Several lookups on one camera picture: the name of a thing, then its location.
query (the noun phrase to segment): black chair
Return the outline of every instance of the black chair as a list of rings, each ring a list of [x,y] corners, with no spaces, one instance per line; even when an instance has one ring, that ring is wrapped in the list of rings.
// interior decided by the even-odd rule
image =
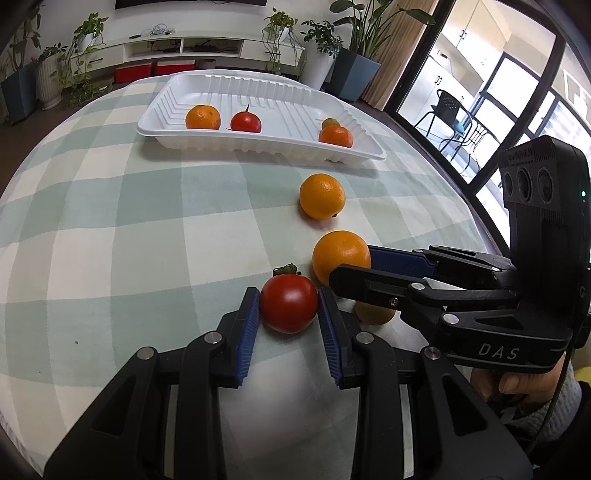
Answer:
[[[454,156],[452,157],[453,159],[460,151],[460,148],[462,148],[468,142],[468,138],[470,137],[469,132],[472,128],[472,115],[460,103],[460,100],[455,98],[451,93],[446,92],[445,90],[438,90],[437,96],[439,97],[437,105],[431,105],[433,110],[431,112],[427,112],[414,126],[415,128],[418,128],[423,120],[425,120],[429,115],[433,115],[433,119],[431,120],[431,124],[429,125],[426,135],[426,137],[429,138],[429,133],[431,132],[433,123],[435,122],[435,117],[443,121],[443,123],[453,130],[453,135],[450,138],[442,139],[441,143],[439,144],[439,151],[443,152],[452,141],[458,142],[458,146]],[[459,121],[457,118],[460,110],[466,114],[466,118],[463,121]]]

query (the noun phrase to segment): blue plant pot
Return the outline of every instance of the blue plant pot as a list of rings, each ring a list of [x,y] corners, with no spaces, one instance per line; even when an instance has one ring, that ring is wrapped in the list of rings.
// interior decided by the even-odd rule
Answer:
[[[341,100],[356,102],[380,67],[377,61],[342,48],[326,91]]]
[[[35,62],[31,62],[2,82],[10,123],[24,120],[37,108],[35,80]]]

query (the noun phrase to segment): cable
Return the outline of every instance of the cable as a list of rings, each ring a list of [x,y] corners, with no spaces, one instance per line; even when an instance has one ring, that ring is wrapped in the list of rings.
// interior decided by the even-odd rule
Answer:
[[[538,433],[535,434],[534,439],[531,441],[530,445],[527,447],[527,450],[525,451],[528,456],[531,454],[531,452],[534,451],[535,447],[538,445],[538,442],[540,441],[540,435],[542,434],[542,431],[544,430],[546,425],[548,425],[548,422],[550,421],[550,417],[552,416],[552,412],[554,411],[554,407],[556,406],[556,402],[558,402],[558,397],[560,396],[560,391],[562,390],[562,387],[564,385],[564,380],[566,380],[566,374],[569,371],[570,360],[572,359],[572,356],[574,353],[574,346],[577,341],[577,337],[579,336],[579,333],[581,332],[581,330],[583,328],[583,324],[584,324],[584,321],[581,322],[581,325],[579,326],[577,331],[573,332],[573,336],[570,339],[569,346],[566,349],[566,356],[564,358],[564,364],[562,366],[562,370],[560,371],[560,377],[558,378],[558,385],[556,386],[554,396],[552,397],[552,400],[550,401],[550,406],[548,407],[548,411],[546,412],[546,415],[544,416],[544,420],[542,421],[542,425],[538,429]]]

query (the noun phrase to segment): tray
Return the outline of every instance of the tray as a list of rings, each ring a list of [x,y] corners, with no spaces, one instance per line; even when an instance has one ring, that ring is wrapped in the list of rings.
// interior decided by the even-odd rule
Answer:
[[[187,129],[185,116],[195,105],[216,107],[222,116],[220,130]],[[234,114],[247,106],[261,119],[260,134],[228,129]],[[318,142],[320,126],[328,117],[351,131],[353,148]],[[248,72],[174,75],[139,119],[138,132],[156,137],[168,148],[255,151],[344,163],[386,158],[384,149],[340,100],[305,86],[253,77]]]

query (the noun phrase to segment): human hand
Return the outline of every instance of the human hand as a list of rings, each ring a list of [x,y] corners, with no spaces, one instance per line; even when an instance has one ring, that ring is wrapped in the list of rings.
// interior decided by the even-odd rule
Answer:
[[[554,396],[563,364],[564,355],[554,368],[546,374],[515,374],[506,372],[501,377],[498,385],[490,370],[474,368],[470,377],[470,383],[485,401],[489,400],[498,389],[499,392],[508,395],[527,395],[522,402],[523,404],[544,404],[549,402]]]

